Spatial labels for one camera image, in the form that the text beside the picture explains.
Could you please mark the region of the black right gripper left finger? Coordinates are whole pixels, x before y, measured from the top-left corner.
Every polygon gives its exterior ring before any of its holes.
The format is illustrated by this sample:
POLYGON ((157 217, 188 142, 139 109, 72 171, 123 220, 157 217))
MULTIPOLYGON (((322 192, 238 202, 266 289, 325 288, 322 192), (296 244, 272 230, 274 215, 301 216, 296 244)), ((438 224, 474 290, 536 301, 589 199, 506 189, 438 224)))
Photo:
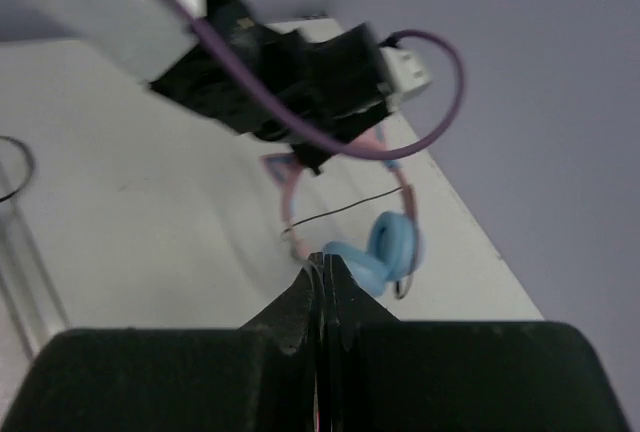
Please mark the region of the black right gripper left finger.
POLYGON ((323 254, 314 253, 302 262, 292 284, 240 329, 268 336, 282 352, 298 352, 315 344, 322 305, 323 254))

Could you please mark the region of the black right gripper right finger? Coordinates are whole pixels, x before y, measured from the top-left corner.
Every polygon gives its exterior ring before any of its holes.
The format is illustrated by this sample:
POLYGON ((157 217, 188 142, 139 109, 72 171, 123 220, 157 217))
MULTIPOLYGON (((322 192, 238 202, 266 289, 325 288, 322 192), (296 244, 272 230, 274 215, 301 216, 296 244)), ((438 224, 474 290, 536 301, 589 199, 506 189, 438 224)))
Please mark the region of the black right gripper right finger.
POLYGON ((332 346, 350 351, 362 327, 399 321, 357 284, 341 257, 324 255, 322 273, 325 337, 332 346))

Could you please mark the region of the pink blue cat-ear headphones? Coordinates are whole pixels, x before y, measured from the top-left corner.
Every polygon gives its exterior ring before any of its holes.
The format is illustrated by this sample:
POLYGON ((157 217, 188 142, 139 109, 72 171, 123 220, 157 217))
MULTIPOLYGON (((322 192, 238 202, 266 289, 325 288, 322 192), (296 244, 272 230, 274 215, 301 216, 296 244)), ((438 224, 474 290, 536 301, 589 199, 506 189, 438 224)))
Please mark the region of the pink blue cat-ear headphones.
MULTIPOLYGON (((296 232, 296 227, 304 222, 294 220, 294 195, 305 166, 294 153, 264 155, 261 162, 280 189, 282 236, 289 243, 293 258, 306 263, 310 252, 296 232)), ((381 213, 372 225, 365 249, 331 241, 323 247, 322 253, 340 257, 357 284, 369 295, 380 297, 392 285, 395 298, 401 300, 411 289, 413 274, 421 265, 425 246, 418 225, 413 186, 398 161, 386 160, 383 165, 397 182, 393 191, 401 195, 403 211, 381 213)))

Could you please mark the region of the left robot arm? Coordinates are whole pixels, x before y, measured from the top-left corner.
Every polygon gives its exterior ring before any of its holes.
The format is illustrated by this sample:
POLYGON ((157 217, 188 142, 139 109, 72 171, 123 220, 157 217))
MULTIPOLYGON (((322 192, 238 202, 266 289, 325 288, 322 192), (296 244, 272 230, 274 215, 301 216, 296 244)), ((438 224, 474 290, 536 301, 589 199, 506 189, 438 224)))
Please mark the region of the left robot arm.
POLYGON ((356 155, 391 112, 389 61, 359 25, 314 42, 260 23, 244 0, 17 0, 153 93, 318 170, 356 155))

